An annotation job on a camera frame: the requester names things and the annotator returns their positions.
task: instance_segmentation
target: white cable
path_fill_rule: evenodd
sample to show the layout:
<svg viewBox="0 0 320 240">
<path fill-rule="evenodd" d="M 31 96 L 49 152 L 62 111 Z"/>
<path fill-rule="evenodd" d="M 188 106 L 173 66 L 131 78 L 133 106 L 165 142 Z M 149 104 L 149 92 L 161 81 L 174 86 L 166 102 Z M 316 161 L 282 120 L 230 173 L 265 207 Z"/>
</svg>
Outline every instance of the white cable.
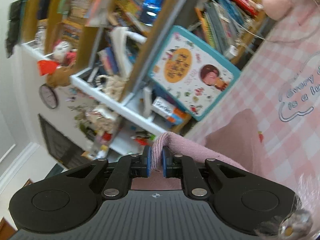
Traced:
<svg viewBox="0 0 320 240">
<path fill-rule="evenodd" d="M 316 2 L 316 0 L 313 0 L 315 2 L 315 4 L 317 5 L 319 11 L 320 11 L 320 6 L 318 5 L 318 3 Z M 244 28 L 241 24 L 239 24 L 235 19 L 233 19 L 233 17 L 228 13 L 228 11 L 226 10 L 226 13 L 230 16 L 230 18 L 233 20 L 234 23 L 236 23 L 239 27 L 241 27 L 242 29 L 244 29 L 246 32 L 250 33 L 251 35 L 253 35 L 254 37 L 256 38 L 259 38 L 261 40 L 264 40 L 264 41 L 269 41 L 269 42 L 274 42 L 274 43 L 295 43 L 297 41 L 302 41 L 302 40 L 305 40 L 305 39 L 308 39 L 310 38 L 316 31 L 318 31 L 318 29 L 320 28 L 320 21 L 319 21 L 319 24 L 318 24 L 318 27 L 312 32 L 310 33 L 309 35 L 307 35 L 306 37 L 303 37 L 303 38 L 300 38 L 298 40 L 293 40 L 293 41 L 271 41 L 271 40 L 267 40 L 263 37 L 260 37 L 252 32 L 250 32 L 249 30 L 247 30 L 246 28 Z"/>
</svg>

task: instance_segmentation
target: pink stuffed toy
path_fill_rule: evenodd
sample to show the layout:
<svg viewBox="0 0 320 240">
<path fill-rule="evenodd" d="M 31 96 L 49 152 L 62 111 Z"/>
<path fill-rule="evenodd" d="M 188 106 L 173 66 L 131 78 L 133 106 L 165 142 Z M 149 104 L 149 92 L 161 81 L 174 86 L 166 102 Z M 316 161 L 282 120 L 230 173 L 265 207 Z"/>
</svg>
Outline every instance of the pink stuffed toy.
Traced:
<svg viewBox="0 0 320 240">
<path fill-rule="evenodd" d="M 280 20 L 292 7 L 291 0 L 262 0 L 263 9 L 271 19 Z"/>
</svg>

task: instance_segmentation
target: pink checkered mat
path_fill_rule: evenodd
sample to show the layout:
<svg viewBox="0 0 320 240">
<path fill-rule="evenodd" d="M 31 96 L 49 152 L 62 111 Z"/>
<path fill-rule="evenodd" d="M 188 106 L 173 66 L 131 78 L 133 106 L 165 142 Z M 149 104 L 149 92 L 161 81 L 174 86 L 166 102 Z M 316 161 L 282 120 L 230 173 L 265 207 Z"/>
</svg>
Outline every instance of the pink checkered mat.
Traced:
<svg viewBox="0 0 320 240">
<path fill-rule="evenodd" d="M 186 135 L 204 145 L 204 136 L 252 109 L 264 136 L 263 176 L 291 188 L 301 174 L 320 175 L 320 12 L 299 26 L 315 3 L 293 2 L 267 39 L 302 40 L 265 41 L 222 101 Z"/>
</svg>

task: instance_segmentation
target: round clock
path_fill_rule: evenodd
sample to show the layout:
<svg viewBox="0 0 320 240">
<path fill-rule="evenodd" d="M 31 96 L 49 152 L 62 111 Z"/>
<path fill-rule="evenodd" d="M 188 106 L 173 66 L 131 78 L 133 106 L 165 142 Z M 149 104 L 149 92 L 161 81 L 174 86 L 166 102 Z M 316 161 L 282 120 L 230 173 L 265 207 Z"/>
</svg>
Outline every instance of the round clock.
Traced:
<svg viewBox="0 0 320 240">
<path fill-rule="evenodd" d="M 39 88 L 39 96 L 42 102 L 50 109 L 58 107 L 58 97 L 54 90 L 46 84 Z"/>
</svg>

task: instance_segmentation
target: cartoon girl illustration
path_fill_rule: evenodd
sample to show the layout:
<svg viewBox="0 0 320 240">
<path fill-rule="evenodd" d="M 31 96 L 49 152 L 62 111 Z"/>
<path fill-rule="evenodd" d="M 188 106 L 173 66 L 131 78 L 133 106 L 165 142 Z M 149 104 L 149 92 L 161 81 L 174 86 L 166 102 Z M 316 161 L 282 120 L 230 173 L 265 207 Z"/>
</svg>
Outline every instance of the cartoon girl illustration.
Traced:
<svg viewBox="0 0 320 240">
<path fill-rule="evenodd" d="M 207 86 L 213 86 L 220 76 L 220 71 L 213 65 L 204 65 L 200 70 L 200 78 Z"/>
</svg>

